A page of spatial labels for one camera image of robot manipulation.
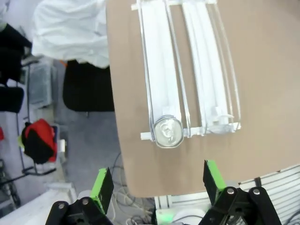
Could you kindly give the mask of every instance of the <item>black chair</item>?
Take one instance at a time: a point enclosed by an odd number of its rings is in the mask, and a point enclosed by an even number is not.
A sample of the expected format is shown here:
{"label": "black chair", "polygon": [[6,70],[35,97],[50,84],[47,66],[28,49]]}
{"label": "black chair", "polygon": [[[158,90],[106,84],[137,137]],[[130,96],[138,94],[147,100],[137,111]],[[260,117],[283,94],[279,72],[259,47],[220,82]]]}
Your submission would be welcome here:
{"label": "black chair", "polygon": [[77,112],[114,111],[109,67],[100,69],[89,63],[69,61],[62,98],[68,109]]}

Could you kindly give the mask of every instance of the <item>metal rack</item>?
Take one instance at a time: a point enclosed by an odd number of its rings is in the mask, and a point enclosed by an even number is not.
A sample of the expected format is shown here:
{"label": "metal rack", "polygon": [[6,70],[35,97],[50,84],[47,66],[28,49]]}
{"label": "metal rack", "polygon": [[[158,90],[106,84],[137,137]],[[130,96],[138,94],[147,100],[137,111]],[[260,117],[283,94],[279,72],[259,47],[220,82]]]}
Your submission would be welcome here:
{"label": "metal rack", "polygon": [[[26,98],[27,98],[27,117],[24,117],[23,120],[30,122],[30,104],[29,104],[29,86],[30,86],[30,65],[27,65],[27,80],[26,80]],[[16,118],[16,128],[17,128],[17,136],[20,136],[20,129],[19,129],[19,115],[18,113],[15,114],[15,118]],[[44,172],[39,172],[37,170],[37,165],[36,163],[33,162],[32,166],[29,167],[25,167],[25,163],[24,163],[24,158],[23,158],[23,152],[22,152],[22,148],[19,146],[19,152],[20,152],[20,158],[21,158],[21,164],[22,164],[22,175],[15,177],[13,179],[7,180],[5,182],[0,183],[0,185],[5,185],[8,184],[10,182],[13,182],[15,180],[21,179],[23,177],[26,177],[28,175],[32,175],[32,176],[45,176],[48,175],[50,173],[53,173],[54,171],[56,171],[56,168],[53,169],[49,169],[46,170]]]}
{"label": "metal rack", "polygon": [[[167,119],[180,123],[181,131],[171,126],[168,129],[161,128],[166,129],[168,133],[165,138],[171,133],[179,132],[186,138],[194,135],[222,135],[234,133],[241,128],[238,85],[229,43],[216,2],[137,0],[136,4],[132,5],[132,10],[138,11],[140,22],[149,111],[150,131],[141,133],[141,140],[157,142],[156,124],[166,116]],[[198,116],[201,122],[198,127],[191,126],[184,84],[185,74],[181,68],[170,8],[170,5],[177,4],[182,7],[189,40],[187,47],[191,49],[200,112]],[[179,87],[184,116],[180,112]],[[182,117],[186,120],[185,127],[181,122]]]}
{"label": "metal rack", "polygon": [[[3,180],[7,177],[4,171],[4,163],[3,160],[0,160],[0,180]],[[4,209],[8,206],[12,206],[12,209],[15,210],[17,206],[19,206],[20,198],[16,193],[12,193],[12,187],[7,183],[0,186],[2,191],[7,194],[7,199],[0,202],[0,210]]]}

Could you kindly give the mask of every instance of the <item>cable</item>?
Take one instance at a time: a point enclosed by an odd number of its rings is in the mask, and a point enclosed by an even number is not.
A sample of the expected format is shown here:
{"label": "cable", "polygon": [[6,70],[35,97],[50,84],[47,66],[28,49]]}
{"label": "cable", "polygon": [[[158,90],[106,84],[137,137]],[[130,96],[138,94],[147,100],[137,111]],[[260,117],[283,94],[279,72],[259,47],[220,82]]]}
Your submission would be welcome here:
{"label": "cable", "polygon": [[295,216],[299,215],[300,214],[300,210],[298,210],[297,212],[295,212],[287,221],[284,225],[288,225],[292,219],[294,219]]}
{"label": "cable", "polygon": [[299,225],[299,224],[300,224],[299,218],[297,218],[289,223],[289,225]]}
{"label": "cable", "polygon": [[111,199],[111,206],[112,206],[112,211],[113,211],[113,217],[110,219],[111,221],[114,221],[115,218],[116,218],[116,209],[114,208],[114,205],[113,205],[113,201]]}
{"label": "cable", "polygon": [[227,224],[228,224],[228,225],[235,225],[235,224],[238,223],[239,218],[240,218],[240,216],[234,216],[233,218],[231,218],[231,219],[227,222]]}
{"label": "cable", "polygon": [[114,167],[116,166],[118,158],[120,157],[120,155],[121,155],[121,152],[119,152],[119,154],[117,155],[117,157],[116,157],[116,159],[115,159],[115,161],[113,163],[113,166],[112,166],[112,177],[113,177]]}
{"label": "cable", "polygon": [[[15,114],[15,119],[16,119],[16,123],[17,123],[17,135],[19,136],[20,135],[19,116],[18,116],[17,113]],[[24,165],[24,161],[23,161],[23,153],[22,153],[21,147],[18,146],[18,148],[19,148],[19,153],[20,153],[20,158],[21,158],[21,163],[22,163],[22,169],[24,170],[25,165]]]}
{"label": "cable", "polygon": [[132,224],[132,225],[138,225],[137,222],[136,222],[134,219],[132,219],[132,218],[128,218],[128,219],[126,220],[126,225],[130,225],[130,224],[128,223],[129,221],[131,221],[131,224]]}
{"label": "cable", "polygon": [[27,100],[27,118],[28,122],[30,121],[30,99],[29,99],[29,88],[30,88],[30,65],[28,65],[28,75],[27,75],[27,81],[26,81],[26,100]]}
{"label": "cable", "polygon": [[[120,210],[122,213],[124,213],[126,216],[129,218],[126,220],[126,225],[138,225],[138,224],[149,224],[149,217],[152,215],[153,212],[145,209],[144,201],[142,198],[140,198],[140,201],[142,205],[136,202],[138,198],[134,196],[130,196],[127,188],[127,184],[123,178],[123,172],[124,172],[124,167],[118,164],[118,159],[120,157],[121,153],[119,153],[113,163],[113,166],[111,167],[111,172],[112,172],[112,177],[115,174],[115,169],[117,169],[118,173],[118,181],[113,180],[115,185],[120,186],[116,191],[113,192],[112,197],[113,199],[113,204],[115,204],[115,211]],[[151,206],[154,205],[153,203],[153,198],[146,199]],[[121,206],[123,207],[133,207],[135,209],[140,210],[144,214],[144,218],[141,217],[140,215],[133,216],[124,211]]]}
{"label": "cable", "polygon": [[115,221],[113,222],[113,224],[123,225],[121,222],[119,222],[119,221],[117,221],[117,220],[115,220]]}
{"label": "cable", "polygon": [[[2,171],[0,172],[0,182],[4,183],[6,181],[11,181],[10,176],[6,173],[5,168],[3,166]],[[21,206],[21,200],[20,197],[17,193],[17,189],[15,187],[15,184],[13,182],[9,182],[4,185],[0,185],[0,189],[3,194],[5,194],[8,197],[12,197],[16,207]]]}
{"label": "cable", "polygon": [[188,218],[188,217],[198,217],[198,218],[203,219],[203,217],[201,217],[201,216],[190,215],[190,216],[185,216],[185,217],[181,217],[181,218],[179,218],[179,219],[173,220],[172,223],[177,222],[177,221],[179,221],[179,220],[181,220],[181,219]]}
{"label": "cable", "polygon": [[[113,194],[115,195],[115,199],[117,199],[117,195],[123,195],[124,196],[124,199],[129,199],[132,201],[132,199],[128,196],[128,194],[125,194],[125,193],[122,193],[120,192],[120,190],[122,190],[123,188],[125,187],[121,187],[118,189],[118,191],[114,192]],[[148,210],[145,210],[142,206],[138,205],[137,203],[133,202],[132,204],[133,207],[137,208],[137,209],[140,209],[142,211],[145,211],[145,213],[149,213],[149,214],[152,214],[152,212],[148,211]]]}

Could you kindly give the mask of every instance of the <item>brown cardboard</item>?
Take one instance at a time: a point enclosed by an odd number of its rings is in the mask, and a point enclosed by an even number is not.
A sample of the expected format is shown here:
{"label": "brown cardboard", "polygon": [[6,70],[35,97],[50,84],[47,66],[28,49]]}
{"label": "brown cardboard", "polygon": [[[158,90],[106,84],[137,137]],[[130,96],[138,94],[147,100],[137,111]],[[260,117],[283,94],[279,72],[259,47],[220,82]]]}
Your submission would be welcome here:
{"label": "brown cardboard", "polygon": [[[127,184],[138,197],[204,190],[203,162],[225,180],[243,181],[300,159],[300,2],[220,0],[238,80],[242,129],[194,136],[175,149],[141,141],[149,131],[143,52],[135,0],[109,0],[112,87]],[[172,6],[192,126],[198,126],[193,69],[180,6]]]}

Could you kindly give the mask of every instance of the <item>black cloth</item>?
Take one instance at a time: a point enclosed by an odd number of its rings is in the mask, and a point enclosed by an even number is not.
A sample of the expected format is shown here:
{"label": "black cloth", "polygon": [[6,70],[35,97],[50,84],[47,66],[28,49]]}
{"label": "black cloth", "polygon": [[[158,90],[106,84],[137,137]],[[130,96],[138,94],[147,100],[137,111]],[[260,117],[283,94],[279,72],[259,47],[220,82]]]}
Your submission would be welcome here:
{"label": "black cloth", "polygon": [[66,107],[77,112],[114,111],[110,68],[69,61],[62,97]]}
{"label": "black cloth", "polygon": [[18,51],[24,55],[24,47],[32,48],[32,43],[9,24],[0,32],[0,47]]}
{"label": "black cloth", "polygon": [[53,128],[44,119],[39,119],[32,124],[25,123],[21,134],[24,153],[36,164],[55,162],[57,146],[54,143],[53,135]]}
{"label": "black cloth", "polygon": [[24,153],[36,164],[44,164],[53,156],[53,150],[34,130],[30,130],[28,133]]}
{"label": "black cloth", "polygon": [[7,24],[0,32],[0,83],[6,85],[8,79],[20,81],[24,47],[31,48],[32,43]]}
{"label": "black cloth", "polygon": [[19,113],[24,90],[19,87],[0,87],[0,112]]}
{"label": "black cloth", "polygon": [[17,50],[0,47],[0,83],[6,85],[8,79],[19,82],[22,55]]}

